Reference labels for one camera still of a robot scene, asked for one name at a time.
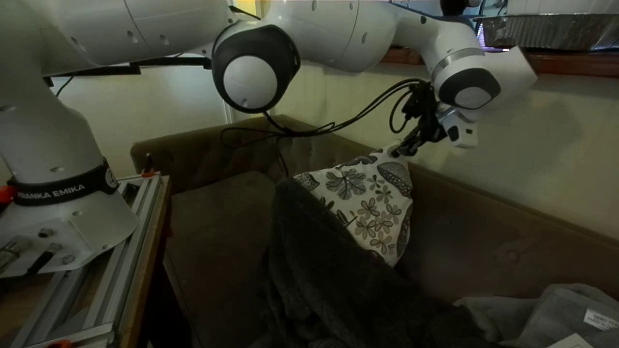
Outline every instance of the couch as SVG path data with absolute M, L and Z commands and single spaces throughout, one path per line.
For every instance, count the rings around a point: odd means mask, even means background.
M 369 150 L 338 135 L 274 138 L 263 117 L 234 127 L 243 129 L 218 125 L 131 146 L 137 169 L 170 175 L 164 264 L 193 334 L 212 348 L 247 345 L 265 330 L 255 291 L 276 183 Z M 396 270 L 427 293 L 530 297 L 555 281 L 586 281 L 619 297 L 617 241 L 416 164 L 410 175 L 412 235 Z

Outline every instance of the floral cloth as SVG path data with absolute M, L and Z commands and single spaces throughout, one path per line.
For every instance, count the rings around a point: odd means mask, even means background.
M 410 235 L 412 181 L 406 160 L 369 152 L 352 162 L 298 173 L 367 251 L 394 266 Z

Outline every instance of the wooden surface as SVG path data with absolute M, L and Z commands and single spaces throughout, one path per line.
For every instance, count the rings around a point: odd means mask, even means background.
M 135 276 L 129 283 L 125 307 L 122 310 L 118 326 L 122 348 L 133 348 L 141 332 L 141 314 L 149 295 L 152 268 L 156 264 L 156 251 L 160 249 L 158 245 L 162 241 L 168 194 L 168 177 L 162 177 L 149 216 L 149 227 L 143 235 L 143 247 L 137 256 Z M 71 312 L 85 309 L 92 301 L 108 256 L 110 252 L 104 252 L 89 264 L 89 274 L 71 303 Z M 5 341 L 5 338 L 15 334 L 19 326 L 29 318 L 31 310 L 38 303 L 38 297 L 46 291 L 50 280 L 52 274 L 0 280 L 0 345 L 9 343 Z
M 619 51 L 524 51 L 537 75 L 593 75 L 619 77 Z M 419 53 L 404 48 L 390 48 L 383 63 L 421 65 Z

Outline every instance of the couch armrest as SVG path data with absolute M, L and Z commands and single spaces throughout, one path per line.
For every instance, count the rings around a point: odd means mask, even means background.
M 226 127 L 251 127 L 255 131 L 222 131 Z M 276 138 L 265 136 L 269 123 L 261 117 L 243 119 L 234 125 L 216 125 L 137 140 L 131 158 L 137 171 L 147 165 L 170 175 L 172 193 L 201 187 L 241 171 L 265 171 L 280 177 L 280 154 Z

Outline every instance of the dark cloth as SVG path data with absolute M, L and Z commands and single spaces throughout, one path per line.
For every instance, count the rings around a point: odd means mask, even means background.
M 429 297 L 294 179 L 276 187 L 265 256 L 265 320 L 253 348 L 485 348 L 468 310 Z

